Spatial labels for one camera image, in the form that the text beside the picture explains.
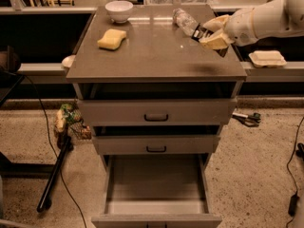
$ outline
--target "white bowl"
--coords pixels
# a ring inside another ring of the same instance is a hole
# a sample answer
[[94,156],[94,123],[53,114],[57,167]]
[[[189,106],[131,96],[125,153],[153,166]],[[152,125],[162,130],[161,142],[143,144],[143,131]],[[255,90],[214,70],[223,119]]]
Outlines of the white bowl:
[[113,1],[105,5],[107,14],[116,23],[124,23],[132,14],[133,4],[128,1]]

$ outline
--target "power cord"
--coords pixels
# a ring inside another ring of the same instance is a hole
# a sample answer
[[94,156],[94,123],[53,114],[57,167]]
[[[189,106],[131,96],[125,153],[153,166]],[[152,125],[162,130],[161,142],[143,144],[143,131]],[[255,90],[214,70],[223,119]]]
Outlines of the power cord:
[[295,140],[294,140],[294,149],[293,149],[293,153],[292,153],[292,155],[291,155],[291,157],[290,157],[290,159],[289,159],[289,161],[287,162],[287,165],[286,165],[287,170],[288,170],[289,174],[291,175],[291,177],[292,177],[292,179],[293,179],[293,181],[294,181],[294,186],[295,186],[295,193],[291,196],[291,200],[290,200],[290,204],[289,204],[289,209],[288,209],[288,214],[289,214],[290,216],[292,216],[293,218],[292,218],[290,221],[288,221],[288,222],[286,223],[286,228],[288,228],[289,224],[290,224],[291,222],[294,221],[294,218],[295,218],[295,210],[296,210],[296,204],[297,204],[297,201],[298,201],[298,199],[299,199],[299,196],[297,195],[298,187],[297,187],[297,184],[296,184],[294,175],[293,175],[293,173],[291,172],[291,170],[290,170],[290,168],[289,168],[289,164],[291,163],[291,161],[292,161],[292,159],[293,159],[293,157],[294,157],[294,154],[295,154],[296,144],[297,144],[297,138],[298,138],[298,133],[299,133],[299,130],[300,130],[300,128],[301,128],[301,125],[303,124],[303,121],[304,121],[304,117],[302,118],[302,120],[301,120],[301,122],[300,122],[300,124],[299,124],[299,126],[298,126],[298,128],[297,128],[296,135],[295,135]]
[[[57,155],[57,153],[56,153],[56,151],[55,151],[55,148],[54,148],[53,144],[51,143],[50,131],[49,131],[49,126],[48,126],[48,115],[47,115],[45,106],[43,105],[42,100],[41,100],[41,98],[40,98],[38,89],[37,89],[35,83],[30,79],[30,77],[28,77],[27,75],[24,75],[24,76],[30,81],[31,85],[33,86],[33,88],[34,88],[35,91],[36,91],[36,94],[37,94],[37,97],[38,97],[40,106],[42,107],[42,109],[43,109],[43,111],[44,111],[44,114],[45,114],[45,117],[46,117],[46,121],[47,121],[47,138],[48,138],[48,142],[49,142],[49,145],[50,145],[50,147],[52,148],[52,150],[53,150],[53,152],[54,152],[56,158],[58,158],[58,155]],[[73,198],[73,196],[71,195],[69,189],[67,188],[67,185],[66,185],[66,182],[65,182],[65,180],[64,180],[63,173],[62,173],[61,169],[60,169],[60,177],[61,177],[61,180],[62,180],[62,182],[63,182],[63,184],[64,184],[64,187],[65,187],[67,193],[69,194],[70,198],[73,200],[73,202],[75,203],[75,205],[77,206],[77,208],[78,208],[78,210],[79,210],[79,212],[80,212],[80,214],[81,214],[81,216],[82,216],[82,219],[83,219],[85,228],[86,228],[86,220],[85,220],[83,211],[82,211],[82,209],[80,208],[80,206],[79,206],[79,204],[77,203],[77,201],[75,200],[75,198]]]

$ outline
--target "sponge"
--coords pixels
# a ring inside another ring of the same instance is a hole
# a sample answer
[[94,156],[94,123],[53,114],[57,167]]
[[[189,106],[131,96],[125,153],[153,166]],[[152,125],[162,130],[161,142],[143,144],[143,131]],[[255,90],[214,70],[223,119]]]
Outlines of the sponge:
[[99,48],[115,50],[121,45],[125,37],[125,31],[110,28],[104,33],[103,38],[97,41],[97,45]]

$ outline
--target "black plug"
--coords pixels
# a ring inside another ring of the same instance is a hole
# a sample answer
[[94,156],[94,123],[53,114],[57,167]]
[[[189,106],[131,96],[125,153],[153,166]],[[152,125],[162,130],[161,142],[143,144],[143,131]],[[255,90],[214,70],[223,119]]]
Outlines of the black plug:
[[297,194],[294,194],[292,195],[291,197],[291,201],[289,203],[289,209],[288,209],[288,214],[290,216],[294,216],[295,215],[295,211],[296,211],[296,204],[297,204],[297,201],[298,201],[299,197]]

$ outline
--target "concrete floor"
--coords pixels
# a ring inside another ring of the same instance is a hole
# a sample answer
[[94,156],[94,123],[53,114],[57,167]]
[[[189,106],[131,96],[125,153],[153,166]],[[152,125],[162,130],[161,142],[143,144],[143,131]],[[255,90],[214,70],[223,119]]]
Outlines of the concrete floor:
[[[67,101],[45,100],[50,137],[55,113]],[[219,228],[277,228],[290,220],[288,205],[295,191],[286,169],[295,133],[304,116],[304,98],[239,98],[237,112],[262,116],[259,127],[248,128],[232,119],[223,128],[216,153],[207,169],[213,212],[222,216]],[[7,101],[0,108],[1,151],[12,162],[55,163],[48,143],[46,119],[38,101]],[[92,228],[91,217],[101,214],[105,171],[91,141],[73,136],[62,170],[66,186]],[[298,141],[304,142],[304,125]],[[294,157],[291,170],[304,187],[304,162]],[[85,227],[81,214],[59,179],[52,206],[38,214],[36,208],[47,180],[3,178],[4,218],[37,227]]]

